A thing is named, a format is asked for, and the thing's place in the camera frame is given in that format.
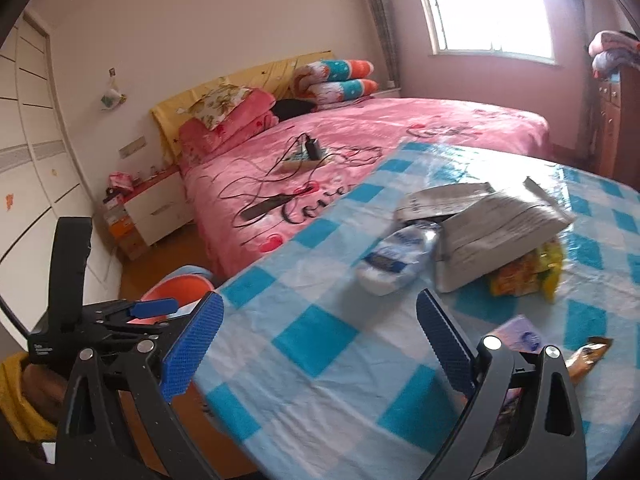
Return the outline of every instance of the pink blanket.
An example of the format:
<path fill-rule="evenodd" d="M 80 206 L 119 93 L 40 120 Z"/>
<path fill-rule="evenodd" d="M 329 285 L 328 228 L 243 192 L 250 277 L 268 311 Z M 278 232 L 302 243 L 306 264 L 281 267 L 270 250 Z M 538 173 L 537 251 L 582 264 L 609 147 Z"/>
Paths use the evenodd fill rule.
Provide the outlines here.
<path fill-rule="evenodd" d="M 286 147 L 305 132 L 338 155 L 313 174 L 299 170 L 287 178 L 294 170 L 276 167 L 265 178 Z M 403 140 L 544 158 L 548 126 L 530 112 L 435 99 L 372 99 L 284 121 L 184 176 L 212 270 L 231 277 L 275 250 L 360 183 Z M 243 208 L 264 200 L 255 195 L 278 193 L 297 197 L 263 218 L 240 217 Z"/>

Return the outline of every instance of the window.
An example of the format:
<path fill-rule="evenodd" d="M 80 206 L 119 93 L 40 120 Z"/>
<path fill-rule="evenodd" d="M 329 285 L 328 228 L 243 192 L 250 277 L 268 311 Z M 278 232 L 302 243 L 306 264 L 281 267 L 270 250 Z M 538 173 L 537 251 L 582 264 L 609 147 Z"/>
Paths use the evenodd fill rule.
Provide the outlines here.
<path fill-rule="evenodd" d="M 543 0 L 422 0 L 434 53 L 491 52 L 553 59 Z"/>

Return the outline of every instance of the headboard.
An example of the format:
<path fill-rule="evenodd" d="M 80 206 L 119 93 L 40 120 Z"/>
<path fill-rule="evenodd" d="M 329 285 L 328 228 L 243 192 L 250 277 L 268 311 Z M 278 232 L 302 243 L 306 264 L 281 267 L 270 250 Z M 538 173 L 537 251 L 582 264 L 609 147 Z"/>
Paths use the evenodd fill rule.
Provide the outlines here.
<path fill-rule="evenodd" d="M 223 82 L 263 88 L 273 94 L 276 99 L 293 97 L 289 89 L 289 81 L 293 71 L 301 65 L 322 59 L 334 59 L 334 53 L 331 50 L 325 50 L 324 52 L 313 52 L 254 66 L 227 76 L 217 77 L 158 103 L 151 108 L 151 115 L 160 128 L 164 156 L 176 160 L 182 151 L 178 140 L 178 129 L 190 118 L 190 115 L 188 113 L 179 114 L 180 108 L 187 110 L 204 94 L 217 88 Z"/>

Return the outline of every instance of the curtain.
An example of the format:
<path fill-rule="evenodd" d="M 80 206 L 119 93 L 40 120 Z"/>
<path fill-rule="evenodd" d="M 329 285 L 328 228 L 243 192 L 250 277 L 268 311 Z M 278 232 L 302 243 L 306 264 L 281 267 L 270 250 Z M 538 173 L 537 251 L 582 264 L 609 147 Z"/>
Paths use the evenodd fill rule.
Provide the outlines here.
<path fill-rule="evenodd" d="M 400 86 L 400 69 L 391 1 L 367 0 L 367 2 L 373 14 L 373 20 L 376 24 L 378 37 L 380 38 L 389 80 L 393 83 L 393 88 L 398 88 Z"/>
<path fill-rule="evenodd" d="M 587 28 L 587 12 L 584 0 L 571 0 L 577 25 L 580 28 L 581 37 L 584 41 L 582 56 L 584 57 L 584 87 L 582 89 L 582 113 L 575 152 L 578 158 L 587 159 L 590 156 L 593 136 L 596 131 L 598 121 L 598 92 L 596 85 L 591 81 L 593 71 L 591 69 L 591 57 L 587 52 L 587 46 L 591 43 L 591 37 Z"/>

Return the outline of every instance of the checkered tablecloth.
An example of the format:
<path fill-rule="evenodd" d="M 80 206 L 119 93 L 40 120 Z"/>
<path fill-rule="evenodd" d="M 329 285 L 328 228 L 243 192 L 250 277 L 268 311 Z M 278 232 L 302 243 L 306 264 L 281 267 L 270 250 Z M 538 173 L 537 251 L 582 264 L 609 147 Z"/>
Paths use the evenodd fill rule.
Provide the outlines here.
<path fill-rule="evenodd" d="M 196 381 L 228 433 L 273 479 L 415 480 L 457 412 L 415 317 L 426 277 L 382 298 L 353 267 L 393 229 L 408 192 L 501 189 L 530 176 L 577 214 L 555 304 L 492 298 L 482 279 L 442 296 L 472 340 L 524 314 L 564 355 L 615 343 L 577 387 L 592 478 L 640 411 L 638 194 L 507 153 L 409 142 L 290 242 L 225 283 L 225 320 Z"/>

